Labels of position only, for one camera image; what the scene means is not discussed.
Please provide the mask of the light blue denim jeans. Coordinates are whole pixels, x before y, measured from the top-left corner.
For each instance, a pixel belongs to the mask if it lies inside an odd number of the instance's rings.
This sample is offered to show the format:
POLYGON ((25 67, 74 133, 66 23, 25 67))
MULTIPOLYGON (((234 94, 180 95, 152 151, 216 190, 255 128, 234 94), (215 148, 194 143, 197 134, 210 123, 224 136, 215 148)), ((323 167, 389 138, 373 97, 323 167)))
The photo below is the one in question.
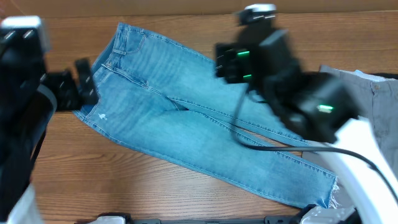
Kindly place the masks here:
POLYGON ((106 138, 295 207, 336 208, 332 171, 289 152, 254 151, 271 140, 307 142, 267 105, 234 110, 243 84, 217 79, 204 55, 155 32, 120 23, 93 64, 99 101, 76 116, 106 138), (237 130, 232 130, 235 121, 237 130))

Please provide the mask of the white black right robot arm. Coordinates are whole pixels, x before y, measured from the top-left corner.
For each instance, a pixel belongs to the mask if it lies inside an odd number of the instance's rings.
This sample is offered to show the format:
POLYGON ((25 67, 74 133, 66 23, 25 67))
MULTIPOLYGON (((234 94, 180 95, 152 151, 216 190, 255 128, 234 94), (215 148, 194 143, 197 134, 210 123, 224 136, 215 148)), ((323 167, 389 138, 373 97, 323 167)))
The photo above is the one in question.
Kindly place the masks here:
POLYGON ((354 98, 329 73, 304 72, 292 55, 285 30, 243 30, 237 41, 216 44, 216 74, 247 83, 284 126, 314 142, 305 147, 332 166, 354 205, 340 210, 312 207, 307 223, 396 223, 397 179, 354 98))

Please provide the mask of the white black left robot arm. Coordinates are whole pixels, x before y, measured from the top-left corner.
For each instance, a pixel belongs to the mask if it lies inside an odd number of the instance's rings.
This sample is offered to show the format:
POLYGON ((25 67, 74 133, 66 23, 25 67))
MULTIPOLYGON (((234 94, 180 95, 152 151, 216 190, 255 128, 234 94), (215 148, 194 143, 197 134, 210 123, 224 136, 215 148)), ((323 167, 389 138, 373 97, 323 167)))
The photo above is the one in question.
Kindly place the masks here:
POLYGON ((37 208, 32 171, 58 111, 80 110, 98 102, 90 62, 48 72, 49 39, 38 16, 1 21, 1 223, 43 223, 37 208))

